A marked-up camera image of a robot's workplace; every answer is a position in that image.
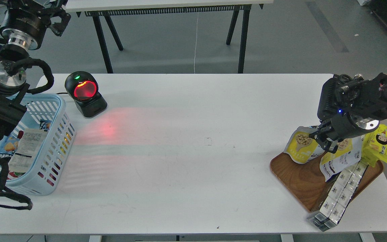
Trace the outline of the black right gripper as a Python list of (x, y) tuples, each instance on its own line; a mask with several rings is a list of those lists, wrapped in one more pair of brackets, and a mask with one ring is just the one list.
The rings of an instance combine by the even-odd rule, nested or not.
[(320, 125), (309, 138), (321, 141), (321, 148), (335, 154), (338, 142), (376, 130), (380, 124), (378, 112), (382, 75), (366, 80), (357, 75), (333, 75), (321, 90), (317, 116)]

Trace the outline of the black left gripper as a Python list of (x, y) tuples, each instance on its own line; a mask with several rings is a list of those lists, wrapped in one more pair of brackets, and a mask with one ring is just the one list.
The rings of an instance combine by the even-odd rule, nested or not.
[(34, 0), (8, 0), (0, 34), (8, 44), (39, 49), (47, 29), (59, 37), (65, 31), (71, 19), (66, 4), (66, 0), (54, 0), (46, 7)]

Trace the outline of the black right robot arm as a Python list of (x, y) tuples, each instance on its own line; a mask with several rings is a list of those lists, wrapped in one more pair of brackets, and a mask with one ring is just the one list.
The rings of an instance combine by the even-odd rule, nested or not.
[(320, 125), (309, 137), (329, 153), (344, 139), (375, 131), (387, 119), (387, 75), (333, 75), (321, 89), (317, 116)]

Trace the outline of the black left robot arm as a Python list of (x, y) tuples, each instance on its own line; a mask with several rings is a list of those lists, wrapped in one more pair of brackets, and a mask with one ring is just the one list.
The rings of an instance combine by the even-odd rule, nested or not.
[[(50, 89), (54, 76), (50, 66), (31, 58), (29, 50), (39, 49), (47, 29), (61, 36), (71, 15), (66, 0), (55, 0), (48, 7), (34, 0), (0, 0), (7, 13), (0, 27), (0, 140), (9, 136), (26, 113), (21, 104), (27, 94)], [(31, 199), (6, 187), (9, 158), (0, 158), (0, 197), (24, 203), (17, 210), (30, 210)]]

